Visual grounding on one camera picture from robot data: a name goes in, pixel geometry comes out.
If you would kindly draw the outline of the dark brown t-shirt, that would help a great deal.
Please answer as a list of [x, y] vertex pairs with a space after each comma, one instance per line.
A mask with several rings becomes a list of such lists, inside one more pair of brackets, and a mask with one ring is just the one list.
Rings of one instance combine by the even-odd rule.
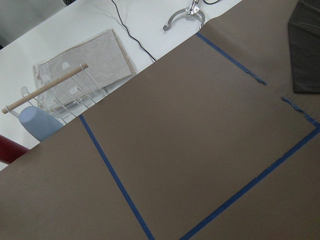
[[299, 0], [289, 18], [288, 42], [295, 93], [320, 92], [320, 2]]

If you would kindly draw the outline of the clear plastic bag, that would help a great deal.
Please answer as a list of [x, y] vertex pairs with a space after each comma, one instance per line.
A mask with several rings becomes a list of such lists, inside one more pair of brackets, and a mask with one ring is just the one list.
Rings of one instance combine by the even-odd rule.
[[127, 82], [136, 74], [135, 66], [129, 58], [122, 42], [113, 29], [71, 47], [60, 54], [33, 66], [36, 87], [40, 85], [39, 75], [57, 79], [67, 70], [62, 64], [66, 62], [72, 69], [80, 64], [88, 65], [88, 72], [109, 95], [117, 87]]

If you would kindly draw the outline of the metal clamp tongs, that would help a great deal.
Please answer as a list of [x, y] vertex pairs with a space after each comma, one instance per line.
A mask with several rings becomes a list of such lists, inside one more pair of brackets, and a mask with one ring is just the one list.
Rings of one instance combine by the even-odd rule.
[[168, 19], [167, 23], [162, 27], [162, 30], [164, 32], [170, 30], [172, 28], [174, 20], [181, 16], [190, 16], [199, 19], [199, 28], [201, 29], [206, 23], [206, 16], [205, 13], [198, 7], [199, 2], [199, 0], [193, 0], [190, 6], [182, 8], [173, 13], [171, 17]]

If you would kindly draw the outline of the light blue plastic bottle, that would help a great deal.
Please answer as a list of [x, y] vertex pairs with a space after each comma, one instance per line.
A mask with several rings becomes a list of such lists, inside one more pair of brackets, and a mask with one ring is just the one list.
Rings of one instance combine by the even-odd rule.
[[39, 142], [47, 139], [64, 126], [51, 114], [36, 106], [28, 106], [23, 109], [18, 120]]

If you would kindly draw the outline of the dark red object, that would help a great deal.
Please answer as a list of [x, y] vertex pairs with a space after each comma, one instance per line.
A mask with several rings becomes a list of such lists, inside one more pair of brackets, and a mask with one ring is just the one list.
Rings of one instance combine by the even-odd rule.
[[28, 148], [4, 137], [0, 136], [0, 162], [11, 164], [19, 157], [29, 151]]

